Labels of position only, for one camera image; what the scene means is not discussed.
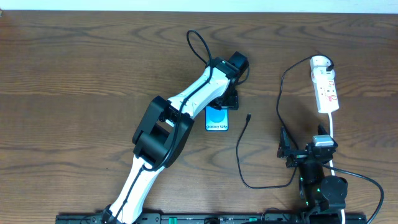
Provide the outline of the Samsung Galaxy smartphone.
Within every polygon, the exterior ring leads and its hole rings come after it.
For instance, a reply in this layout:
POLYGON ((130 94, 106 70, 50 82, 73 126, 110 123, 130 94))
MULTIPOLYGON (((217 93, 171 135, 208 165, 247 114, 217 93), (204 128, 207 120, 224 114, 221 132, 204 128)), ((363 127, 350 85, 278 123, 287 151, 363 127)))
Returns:
POLYGON ((228 110, 216 110, 207 106, 205 108, 205 129, 207 131, 227 131, 229 129, 228 110))

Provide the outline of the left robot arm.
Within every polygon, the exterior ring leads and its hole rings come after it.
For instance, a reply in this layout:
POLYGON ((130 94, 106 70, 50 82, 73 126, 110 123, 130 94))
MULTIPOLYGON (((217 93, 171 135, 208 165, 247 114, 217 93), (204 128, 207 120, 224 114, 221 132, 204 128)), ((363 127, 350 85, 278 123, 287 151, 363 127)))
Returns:
POLYGON ((188 139, 195 117, 207 106, 238 108, 235 86, 248 69, 248 58, 235 52, 229 59, 206 62, 203 74, 181 93, 156 96, 132 137, 132 168, 115 202, 102 214, 103 223, 134 223, 157 176, 170 167, 188 139))

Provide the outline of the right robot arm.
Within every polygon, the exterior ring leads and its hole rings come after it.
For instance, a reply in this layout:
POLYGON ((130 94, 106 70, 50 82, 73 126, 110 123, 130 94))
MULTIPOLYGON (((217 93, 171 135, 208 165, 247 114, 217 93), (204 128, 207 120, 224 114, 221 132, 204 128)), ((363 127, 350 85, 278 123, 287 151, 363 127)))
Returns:
POLYGON ((348 182, 336 175, 325 175, 323 170, 337 147, 323 126, 318 126, 318 134, 304 149, 292 149, 287 129, 280 129, 277 157, 286 159, 286 167, 299 170, 300 196, 307 203, 301 213, 304 223, 346 223, 348 182))

